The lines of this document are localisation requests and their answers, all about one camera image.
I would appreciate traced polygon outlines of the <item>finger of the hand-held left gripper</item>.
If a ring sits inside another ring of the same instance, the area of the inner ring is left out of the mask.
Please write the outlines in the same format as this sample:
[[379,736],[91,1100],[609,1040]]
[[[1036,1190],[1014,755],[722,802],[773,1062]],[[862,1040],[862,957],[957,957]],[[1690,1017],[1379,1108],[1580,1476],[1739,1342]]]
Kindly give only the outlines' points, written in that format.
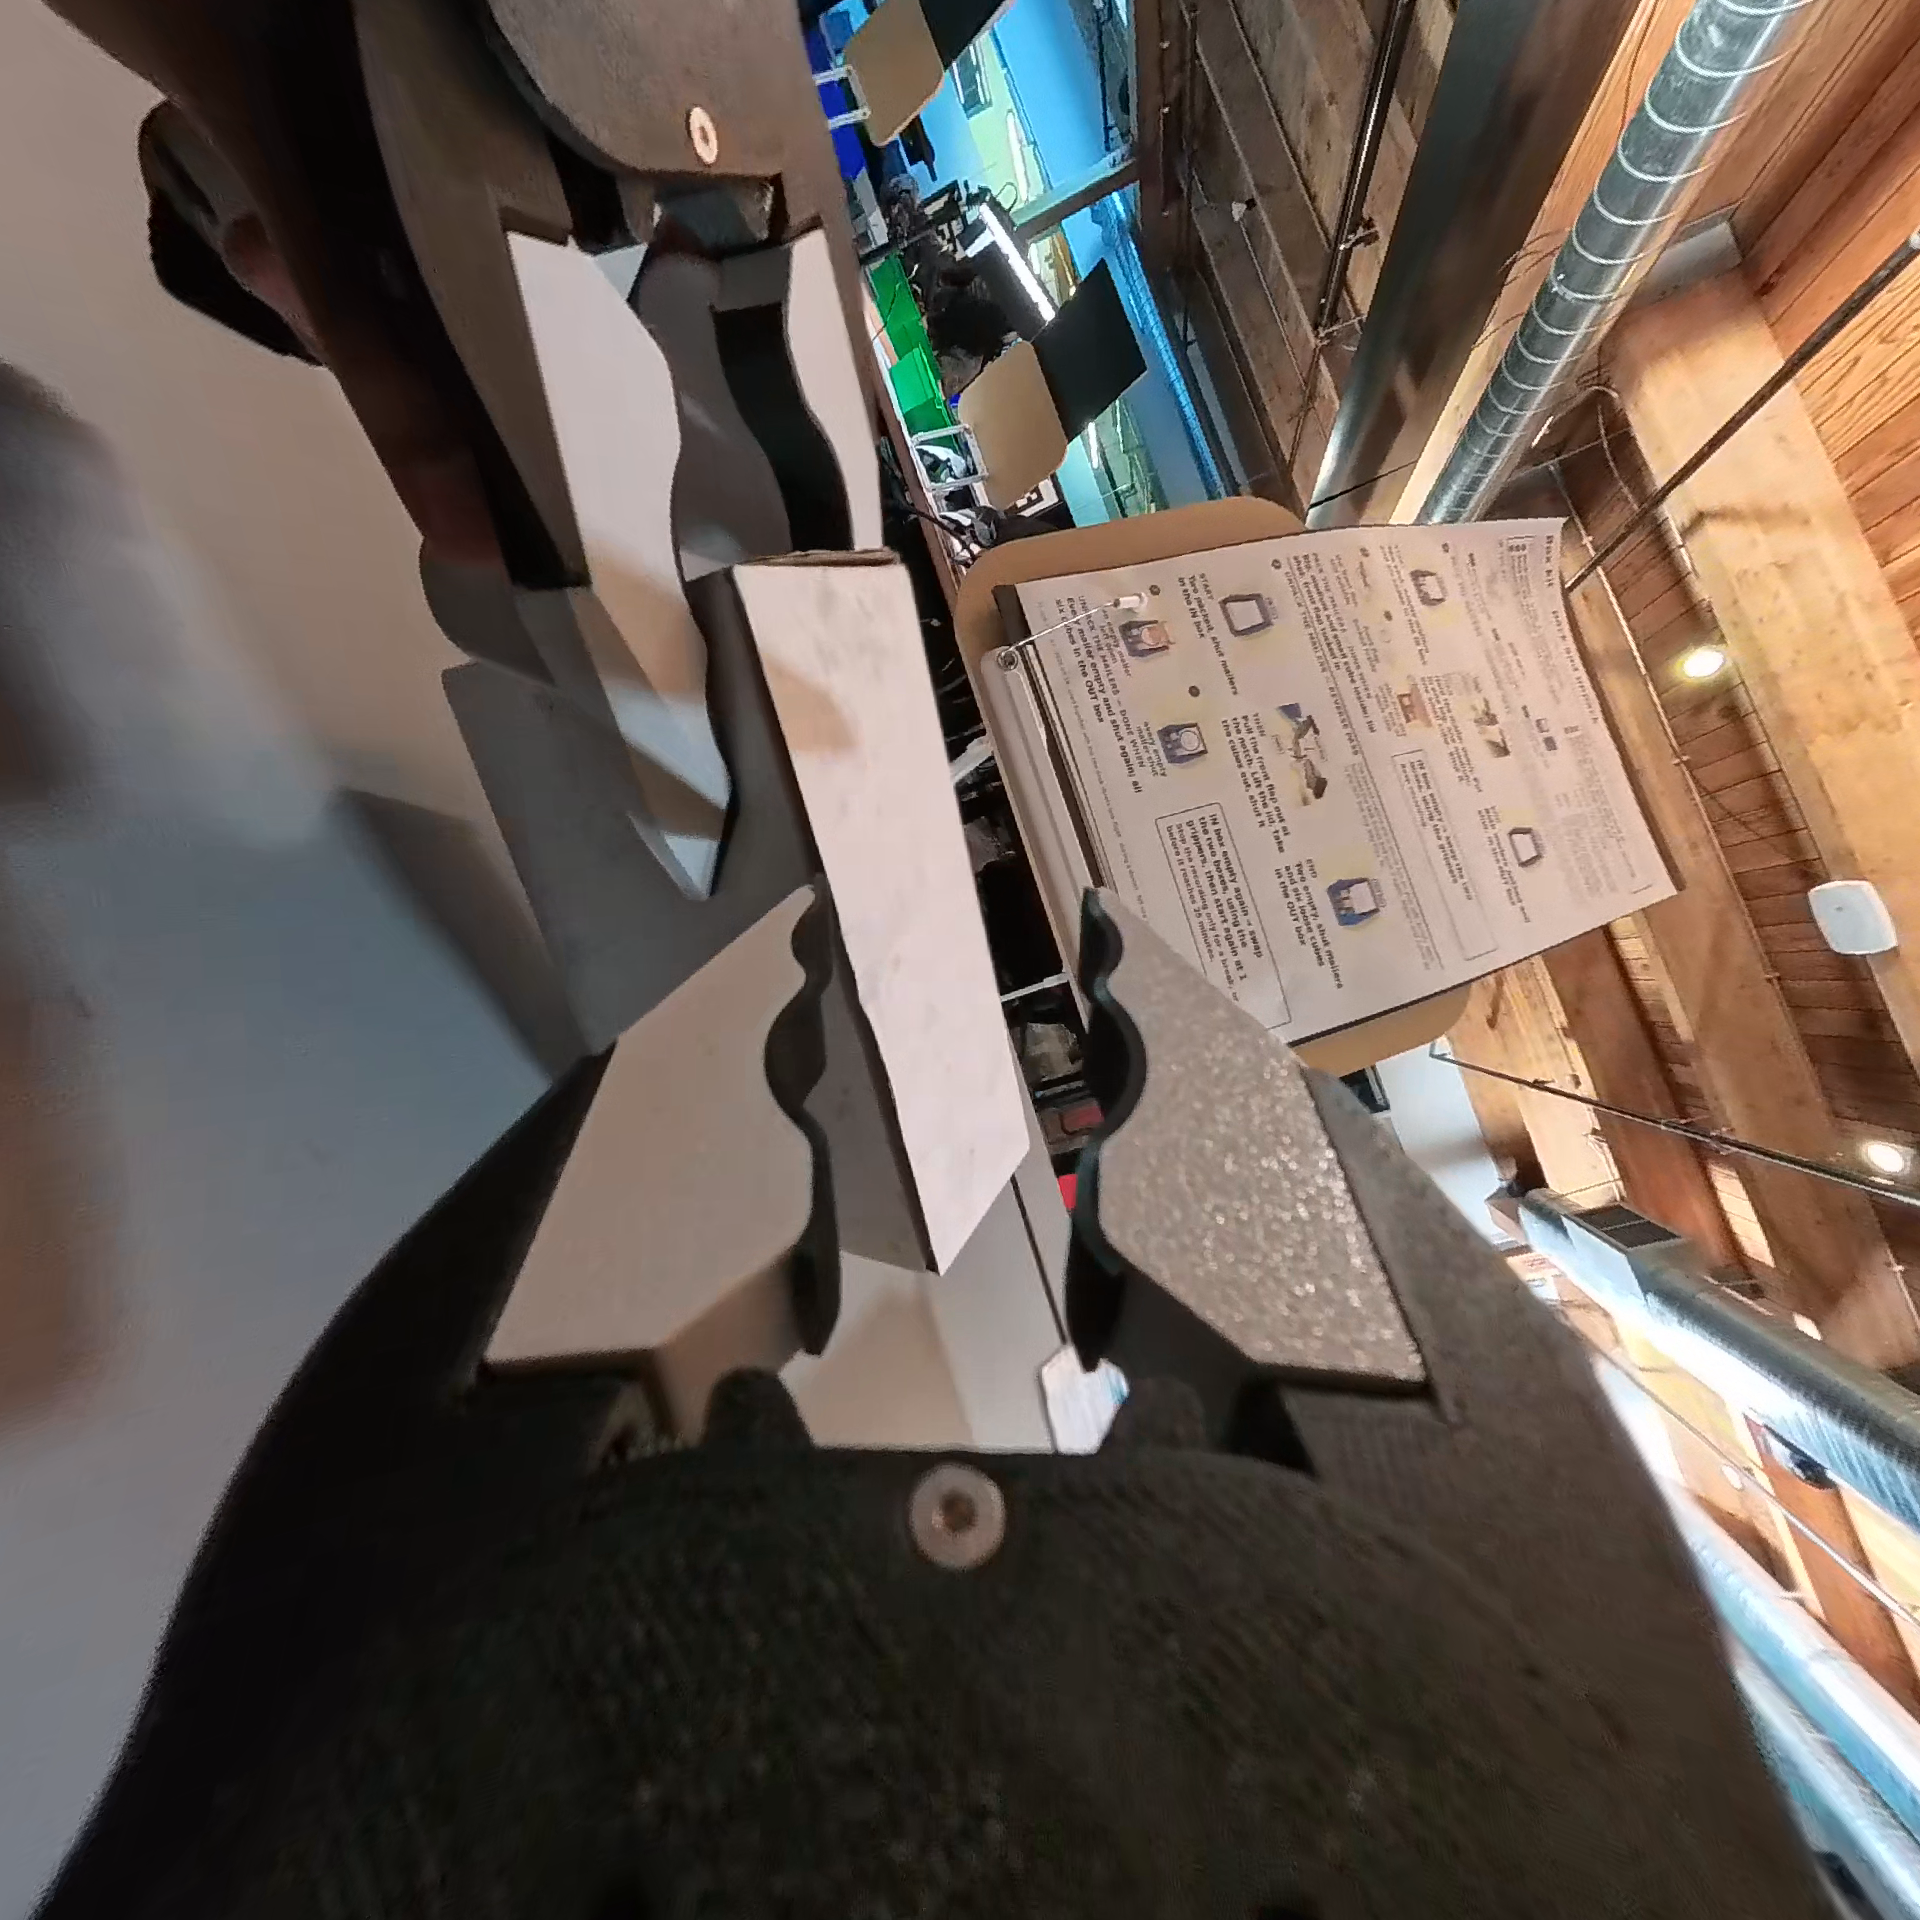
[[883,548],[876,414],[861,311],[845,311],[823,227],[733,252],[710,299],[736,412],[772,470],[786,556]]
[[674,541],[674,382],[627,303],[641,252],[617,248],[623,277],[609,277],[570,241],[505,231],[502,246],[578,556],[562,587],[534,589],[423,551],[423,595],[459,652],[555,694],[585,725],[636,834],[706,899],[733,776]]

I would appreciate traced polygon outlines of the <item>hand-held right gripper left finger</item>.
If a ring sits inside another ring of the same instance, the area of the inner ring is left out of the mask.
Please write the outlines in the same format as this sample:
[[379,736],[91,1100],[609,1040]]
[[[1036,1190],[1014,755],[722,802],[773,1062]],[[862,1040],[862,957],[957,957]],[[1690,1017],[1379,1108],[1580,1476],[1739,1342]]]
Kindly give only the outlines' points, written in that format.
[[822,1127],[830,895],[798,884],[612,1044],[486,1339],[495,1372],[634,1378],[661,1428],[837,1316]]

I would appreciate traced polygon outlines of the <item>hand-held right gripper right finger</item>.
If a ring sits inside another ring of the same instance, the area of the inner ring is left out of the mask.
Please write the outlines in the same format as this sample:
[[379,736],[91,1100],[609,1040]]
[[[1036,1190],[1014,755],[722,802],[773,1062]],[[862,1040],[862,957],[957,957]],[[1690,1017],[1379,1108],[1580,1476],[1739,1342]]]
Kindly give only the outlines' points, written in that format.
[[1422,1389],[1295,1051],[1105,887],[1080,895],[1078,988],[1100,1104],[1064,1274],[1080,1367]]

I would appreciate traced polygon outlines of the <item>white cardboard mailer box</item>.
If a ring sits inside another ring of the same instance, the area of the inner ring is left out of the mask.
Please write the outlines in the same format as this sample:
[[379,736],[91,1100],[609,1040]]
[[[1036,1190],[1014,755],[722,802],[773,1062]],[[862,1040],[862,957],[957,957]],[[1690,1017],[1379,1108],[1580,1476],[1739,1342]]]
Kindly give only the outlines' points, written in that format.
[[641,834],[623,743],[491,661],[443,675],[573,1024],[602,1051],[801,883],[837,931],[822,999],[848,1252],[948,1271],[1028,1148],[913,587],[883,553],[689,589],[733,800],[706,895]]

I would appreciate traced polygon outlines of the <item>person's left hand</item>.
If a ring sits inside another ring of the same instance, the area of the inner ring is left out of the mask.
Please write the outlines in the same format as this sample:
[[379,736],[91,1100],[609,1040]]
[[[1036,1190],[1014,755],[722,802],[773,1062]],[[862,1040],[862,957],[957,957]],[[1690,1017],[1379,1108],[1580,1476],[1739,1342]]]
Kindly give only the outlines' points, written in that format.
[[411,257],[351,3],[125,3],[136,64],[237,170],[423,544],[499,571],[486,423]]

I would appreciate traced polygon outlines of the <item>green bin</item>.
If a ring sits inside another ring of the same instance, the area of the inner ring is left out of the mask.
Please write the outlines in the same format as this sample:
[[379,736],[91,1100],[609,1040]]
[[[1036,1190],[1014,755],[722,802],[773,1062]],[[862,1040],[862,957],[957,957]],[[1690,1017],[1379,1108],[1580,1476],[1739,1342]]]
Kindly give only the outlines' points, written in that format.
[[895,252],[862,267],[867,299],[867,346],[898,428],[906,437],[955,437],[942,369],[927,336],[913,282]]

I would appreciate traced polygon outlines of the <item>white instruction stand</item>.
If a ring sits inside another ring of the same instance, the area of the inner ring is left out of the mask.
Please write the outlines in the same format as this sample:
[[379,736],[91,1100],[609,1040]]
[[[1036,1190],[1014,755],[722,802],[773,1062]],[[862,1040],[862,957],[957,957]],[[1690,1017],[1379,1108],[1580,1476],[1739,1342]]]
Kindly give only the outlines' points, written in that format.
[[1565,516],[1347,526],[1018,589],[1097,887],[1287,1043],[1679,894]]

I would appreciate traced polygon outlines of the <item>silver ventilation duct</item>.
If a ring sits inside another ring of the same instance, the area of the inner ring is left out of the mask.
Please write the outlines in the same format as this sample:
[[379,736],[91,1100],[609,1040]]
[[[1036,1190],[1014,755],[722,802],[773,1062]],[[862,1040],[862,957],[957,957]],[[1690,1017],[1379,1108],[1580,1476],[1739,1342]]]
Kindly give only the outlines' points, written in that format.
[[1714,1282],[1693,1245],[1621,1205],[1515,1199],[1527,1245],[1624,1331],[1739,1404],[1886,1516],[1916,1526],[1916,1393]]
[[1486,511],[1816,10],[1816,3],[1690,4],[1428,487],[1419,522],[1468,522]]

